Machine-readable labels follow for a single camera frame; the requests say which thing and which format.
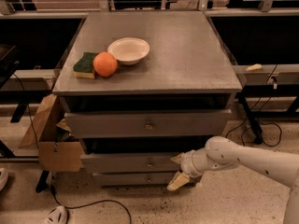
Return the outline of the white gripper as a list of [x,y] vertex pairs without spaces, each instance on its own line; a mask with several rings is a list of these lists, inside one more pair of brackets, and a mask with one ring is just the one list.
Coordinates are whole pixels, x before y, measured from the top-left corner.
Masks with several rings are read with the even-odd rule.
[[171,158],[171,161],[180,164],[181,170],[177,171],[173,176],[172,180],[169,182],[167,189],[169,191],[175,191],[182,186],[190,182],[190,177],[196,178],[200,175],[200,172],[195,168],[195,165],[192,161],[192,156],[194,150],[191,150],[186,153],[179,153],[177,156]]

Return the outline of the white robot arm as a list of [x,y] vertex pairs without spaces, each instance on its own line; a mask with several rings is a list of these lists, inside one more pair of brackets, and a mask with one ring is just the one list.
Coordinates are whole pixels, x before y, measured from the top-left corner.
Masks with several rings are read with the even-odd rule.
[[167,189],[174,191],[206,171],[219,171],[242,165],[289,187],[283,224],[299,222],[299,156],[256,147],[244,147],[221,136],[206,141],[203,148],[180,153],[172,158],[180,166]]

